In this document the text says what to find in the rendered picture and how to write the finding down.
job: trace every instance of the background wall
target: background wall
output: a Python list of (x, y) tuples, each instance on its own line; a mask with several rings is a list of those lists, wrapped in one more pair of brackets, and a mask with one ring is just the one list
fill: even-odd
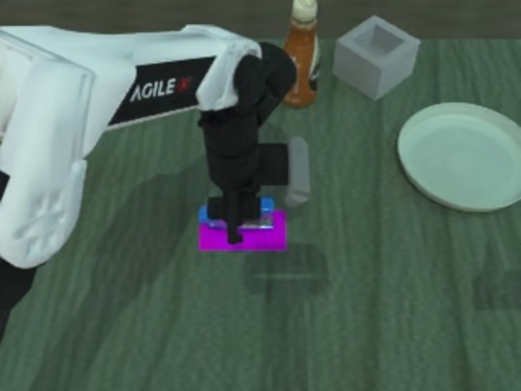
[[(422, 38), (521, 37), (519, 0), (319, 0), (321, 36), (336, 38), (376, 14)], [(291, 0), (0, 0), (0, 24), (52, 24), (96, 32), (209, 23), (281, 38)]]

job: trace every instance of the purple pad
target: purple pad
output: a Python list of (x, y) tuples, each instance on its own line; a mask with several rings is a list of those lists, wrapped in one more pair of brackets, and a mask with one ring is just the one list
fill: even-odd
[(240, 244), (228, 244), (226, 230), (199, 224), (199, 251), (286, 251), (286, 213), (274, 210), (273, 221), (274, 227), (268, 230), (239, 229), (243, 236)]

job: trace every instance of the round plate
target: round plate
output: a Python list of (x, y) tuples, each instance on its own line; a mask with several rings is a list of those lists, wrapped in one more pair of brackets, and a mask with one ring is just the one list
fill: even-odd
[(487, 212), (521, 199), (521, 128), (488, 108), (424, 108), (401, 129), (398, 154), (409, 180), (445, 206)]

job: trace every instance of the green wood grain surface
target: green wood grain surface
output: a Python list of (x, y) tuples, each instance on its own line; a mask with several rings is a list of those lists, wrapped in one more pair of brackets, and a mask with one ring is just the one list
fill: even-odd
[(376, 103), (331, 75), (333, 48), (317, 103), (262, 130), (309, 143), (313, 194), (290, 212), (288, 251), (198, 251), (212, 189), (196, 112), (108, 133), (72, 238), (13, 312), (0, 390), (521, 389), (521, 204), (445, 209), (395, 152), (433, 103), (521, 122), (521, 45), (425, 41)]

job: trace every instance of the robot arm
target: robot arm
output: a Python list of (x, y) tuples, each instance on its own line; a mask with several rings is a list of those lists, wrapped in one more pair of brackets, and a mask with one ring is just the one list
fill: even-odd
[[(205, 25), (121, 35), (0, 29), (0, 255), (30, 268), (63, 247), (80, 211), (84, 159), (105, 130), (194, 108), (224, 193), (209, 209), (239, 241), (237, 226), (256, 215), (255, 194), (270, 184), (255, 175), (256, 132), (296, 76), (289, 61), (289, 79), (271, 80), (270, 50)], [(241, 161), (249, 171), (237, 171)]]

